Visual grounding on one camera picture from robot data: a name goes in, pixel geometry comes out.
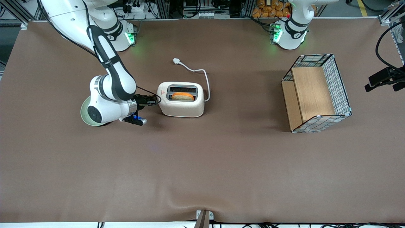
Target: brown table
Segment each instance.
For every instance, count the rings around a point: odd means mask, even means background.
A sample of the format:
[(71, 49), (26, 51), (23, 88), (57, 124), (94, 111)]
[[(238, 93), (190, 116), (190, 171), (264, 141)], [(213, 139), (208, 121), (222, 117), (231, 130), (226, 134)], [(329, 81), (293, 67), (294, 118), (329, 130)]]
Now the brown table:
[[(366, 93), (384, 68), (377, 19), (316, 19), (294, 51), (250, 20), (145, 22), (122, 52), (137, 84), (209, 73), (196, 119), (141, 111), (143, 127), (80, 118), (104, 69), (47, 23), (21, 31), (0, 88), (1, 222), (176, 221), (209, 209), (221, 222), (405, 222), (405, 91)], [(289, 132), (280, 81), (298, 55), (334, 53), (353, 116), (314, 134)], [(381, 55), (401, 65), (392, 37)]]

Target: plug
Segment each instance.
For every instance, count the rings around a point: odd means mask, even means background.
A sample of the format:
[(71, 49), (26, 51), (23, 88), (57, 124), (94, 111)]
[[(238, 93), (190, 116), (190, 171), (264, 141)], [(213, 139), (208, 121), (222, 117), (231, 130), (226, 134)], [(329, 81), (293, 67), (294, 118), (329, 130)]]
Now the plug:
[(176, 65), (178, 65), (178, 64), (180, 63), (180, 60), (179, 60), (178, 58), (174, 58), (174, 59), (173, 59), (173, 62), (174, 62)]

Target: white toaster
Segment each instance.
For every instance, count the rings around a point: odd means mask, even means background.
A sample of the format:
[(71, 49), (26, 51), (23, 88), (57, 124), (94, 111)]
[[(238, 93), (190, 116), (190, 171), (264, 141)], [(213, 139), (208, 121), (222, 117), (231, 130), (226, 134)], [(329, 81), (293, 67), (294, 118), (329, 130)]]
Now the white toaster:
[[(186, 92), (194, 97), (193, 101), (173, 100), (175, 92)], [(162, 99), (160, 109), (166, 116), (199, 117), (204, 112), (204, 90), (201, 85), (192, 82), (163, 82), (157, 94)]]

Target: wooden panel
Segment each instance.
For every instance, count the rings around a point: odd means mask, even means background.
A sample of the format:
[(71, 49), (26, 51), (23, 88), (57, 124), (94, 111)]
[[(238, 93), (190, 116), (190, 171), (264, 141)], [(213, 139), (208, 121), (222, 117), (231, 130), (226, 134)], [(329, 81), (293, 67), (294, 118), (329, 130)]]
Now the wooden panel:
[(283, 88), (284, 100), (286, 101), (288, 122), (290, 123), (291, 131), (293, 131), (303, 123), (298, 105), (297, 93), (295, 92), (293, 81), (281, 82), (281, 86)]
[(317, 115), (335, 114), (322, 67), (295, 67), (292, 77), (303, 122)]

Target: white power cord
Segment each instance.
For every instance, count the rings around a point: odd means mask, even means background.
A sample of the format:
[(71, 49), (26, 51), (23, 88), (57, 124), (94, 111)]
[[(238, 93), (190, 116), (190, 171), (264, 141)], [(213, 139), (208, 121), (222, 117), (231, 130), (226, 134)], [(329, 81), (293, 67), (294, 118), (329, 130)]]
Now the white power cord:
[(190, 68), (188, 68), (184, 63), (182, 63), (182, 62), (180, 62), (180, 60), (178, 59), (178, 58), (174, 58), (173, 59), (173, 62), (176, 64), (176, 65), (182, 65), (183, 67), (185, 67), (187, 70), (189, 70), (189, 71), (193, 71), (193, 72), (196, 72), (196, 71), (203, 71), (204, 72), (204, 74), (205, 74), (205, 79), (207, 80), (207, 87), (208, 87), (208, 98), (206, 99), (206, 100), (204, 100), (205, 102), (207, 102), (207, 101), (209, 101), (209, 98), (211, 97), (211, 92), (210, 92), (210, 88), (209, 88), (209, 82), (208, 82), (208, 76), (207, 76), (207, 73), (205, 72), (205, 70), (204, 69), (198, 69), (198, 70), (192, 70), (192, 69), (190, 69)]

